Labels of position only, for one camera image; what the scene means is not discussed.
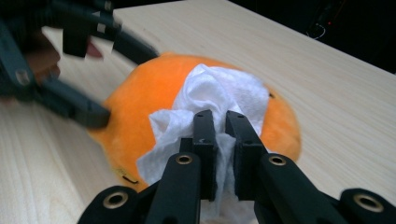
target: wood grain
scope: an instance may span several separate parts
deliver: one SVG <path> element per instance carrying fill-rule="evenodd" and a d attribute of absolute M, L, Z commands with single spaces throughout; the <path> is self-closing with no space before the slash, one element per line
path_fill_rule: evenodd
<path fill-rule="evenodd" d="M 298 165 L 322 191 L 372 190 L 396 204 L 396 76 L 228 1 L 116 11 L 159 52 L 233 63 L 275 87 L 303 134 Z M 60 48 L 60 31 L 46 35 Z M 134 68 L 94 39 L 103 60 L 63 56 L 61 79 L 104 100 Z M 75 223 L 118 184 L 102 149 L 77 124 L 34 105 L 0 105 L 0 223 Z"/>

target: black mechanical claw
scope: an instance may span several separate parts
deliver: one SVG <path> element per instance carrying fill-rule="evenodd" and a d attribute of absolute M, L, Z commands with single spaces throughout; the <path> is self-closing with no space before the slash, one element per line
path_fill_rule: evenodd
<path fill-rule="evenodd" d="M 193 126 L 193 138 L 182 139 L 160 181 L 139 193 L 105 189 L 78 223 L 199 223 L 200 201 L 216 197 L 218 148 L 210 110 L 196 114 Z M 235 138 L 235 195 L 255 202 L 259 223 L 396 223 L 396 207 L 371 191 L 347 189 L 338 201 L 316 189 L 291 159 L 267 152 L 244 115 L 228 111 L 225 129 Z"/>
<path fill-rule="evenodd" d="M 43 26 L 64 29 L 63 51 L 85 57 L 90 36 L 114 42 L 113 49 L 134 63 L 158 57 L 158 52 L 121 29 L 105 0 L 0 1 L 0 96 L 36 101 L 56 114 L 87 128 L 107 125 L 110 112 L 62 81 L 49 76 L 40 85 L 23 57 L 24 43 Z"/>

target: dark background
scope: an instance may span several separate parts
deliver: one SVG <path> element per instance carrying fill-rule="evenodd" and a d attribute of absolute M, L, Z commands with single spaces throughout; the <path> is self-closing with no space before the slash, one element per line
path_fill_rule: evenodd
<path fill-rule="evenodd" d="M 299 33 L 309 34 L 367 63 L 396 73 L 396 0 L 230 1 Z M 133 7 L 171 1 L 113 2 L 116 7 Z"/>

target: crumpled tissue paper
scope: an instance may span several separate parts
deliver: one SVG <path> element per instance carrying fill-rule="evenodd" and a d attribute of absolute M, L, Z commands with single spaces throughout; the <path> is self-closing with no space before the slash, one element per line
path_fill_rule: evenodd
<path fill-rule="evenodd" d="M 227 110 L 244 114 L 260 136 L 269 92 L 262 81 L 246 72 L 197 65 L 186 77 L 172 110 L 149 116 L 156 145 L 137 161 L 148 184 L 160 180 L 167 160 L 178 153 L 180 139 L 192 137 L 194 114 L 210 109 L 219 145 L 216 200 L 202 201 L 201 220 L 220 218 L 226 223 L 248 223 L 254 218 L 252 202 L 238 202 L 233 190 L 234 138 L 225 133 Z"/>

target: wooden table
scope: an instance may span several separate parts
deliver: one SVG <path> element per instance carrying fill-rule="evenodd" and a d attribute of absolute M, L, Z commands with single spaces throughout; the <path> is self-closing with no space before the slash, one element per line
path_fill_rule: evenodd
<path fill-rule="evenodd" d="M 303 134 L 298 165 L 338 198 L 372 190 L 396 204 L 396 76 L 224 0 L 117 10 L 124 27 L 159 52 L 233 63 L 283 94 Z M 61 33 L 46 30 L 61 46 Z M 61 79 L 98 100 L 134 68 L 96 41 L 103 60 L 64 55 Z M 118 184 L 101 148 L 72 121 L 39 105 L 0 105 L 0 223 L 75 223 L 102 189 Z"/>

